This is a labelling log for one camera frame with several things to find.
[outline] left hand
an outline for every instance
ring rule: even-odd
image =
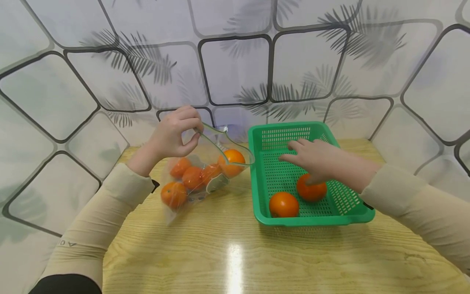
[[[200,133],[204,131],[201,116],[192,106],[180,107],[162,119],[147,145],[160,159],[185,157],[196,148],[200,136],[196,133],[188,143],[183,144],[181,134],[191,129],[197,129]]]
[[[188,143],[183,144],[181,134],[191,129],[200,133],[204,131],[201,116],[192,106],[178,108],[160,121],[148,142],[136,151],[127,166],[146,177],[162,159],[187,156],[196,148],[200,137],[196,133]]]

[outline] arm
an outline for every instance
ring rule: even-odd
[[[181,133],[193,128],[203,131],[198,112],[190,106],[177,109],[126,165],[111,171],[61,237],[31,294],[101,293],[104,254],[127,215],[154,189],[150,171],[163,158],[188,155],[199,134],[183,145]]]
[[[389,165],[380,165],[323,141],[291,141],[279,159],[310,173],[310,183],[335,179],[362,200],[407,226],[462,272],[470,274],[470,203]]]

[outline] finger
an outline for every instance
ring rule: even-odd
[[[300,164],[300,159],[297,155],[294,154],[283,154],[279,156],[279,161],[286,161],[298,166]]]
[[[322,182],[324,182],[322,177],[320,177],[318,175],[310,174],[310,177],[305,181],[305,185],[307,185],[307,186],[318,185]]]
[[[184,105],[184,106],[178,108],[177,110],[173,111],[173,113],[178,113],[178,112],[181,112],[183,110],[191,109],[191,108],[193,108],[191,105]]]
[[[304,139],[304,138],[298,138],[298,139],[297,139],[297,142],[299,142],[299,143],[302,144],[302,145],[306,145],[306,144],[309,144],[309,143],[310,143],[309,140],[306,140],[306,139]]]
[[[176,117],[179,118],[180,120],[190,119],[190,118],[201,119],[201,115],[194,108],[184,109],[184,110],[176,113]]]
[[[204,125],[201,119],[190,118],[180,121],[181,132],[196,128],[200,133],[204,131]]]
[[[302,144],[300,144],[299,142],[297,141],[290,141],[289,143],[287,143],[287,148],[289,150],[295,150],[297,151],[301,146],[303,146]]]
[[[199,133],[194,134],[194,136],[183,146],[178,148],[178,153],[180,157],[185,157],[190,154],[196,147],[197,143],[199,142],[199,137],[201,135]]]

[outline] right hand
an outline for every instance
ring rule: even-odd
[[[289,150],[297,154],[283,154],[280,161],[287,161],[306,170],[310,174],[307,185],[315,185],[337,179],[338,170],[348,157],[348,153],[322,140],[310,142],[306,139],[290,141]]]

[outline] hand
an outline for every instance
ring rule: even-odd
[[[321,140],[290,141],[288,149],[295,150],[297,154],[283,154],[279,160],[290,162],[306,170],[310,174],[310,179],[307,181],[309,185],[334,179],[362,193],[381,167],[378,163]]]
[[[181,134],[196,129],[191,140],[183,144]],[[204,131],[201,116],[192,106],[183,106],[165,116],[153,132],[147,145],[151,146],[157,158],[185,157],[196,148],[199,133]]]
[[[300,138],[297,141],[290,141],[287,148],[295,150],[297,155],[283,154],[279,160],[290,162],[306,170],[310,174],[307,185],[334,179],[345,157],[345,151],[322,140],[310,142]]]
[[[181,134],[195,129],[191,140],[183,144]],[[204,131],[201,116],[192,106],[183,106],[166,115],[157,125],[149,141],[139,148],[127,166],[135,173],[148,176],[154,166],[167,157],[185,157],[193,151]]]

